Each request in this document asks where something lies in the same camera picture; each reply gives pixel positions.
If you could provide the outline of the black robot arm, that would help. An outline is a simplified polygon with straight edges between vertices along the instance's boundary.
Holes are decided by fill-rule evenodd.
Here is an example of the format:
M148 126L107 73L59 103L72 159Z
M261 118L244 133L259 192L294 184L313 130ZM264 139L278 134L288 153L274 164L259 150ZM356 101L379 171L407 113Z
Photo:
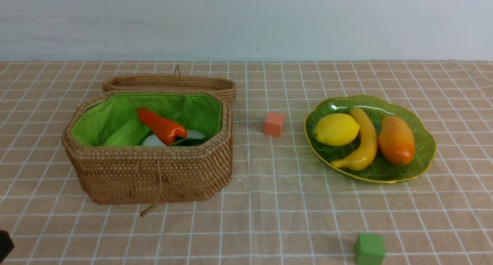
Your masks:
M8 257L15 248L10 234L6 230L0 230L0 264Z

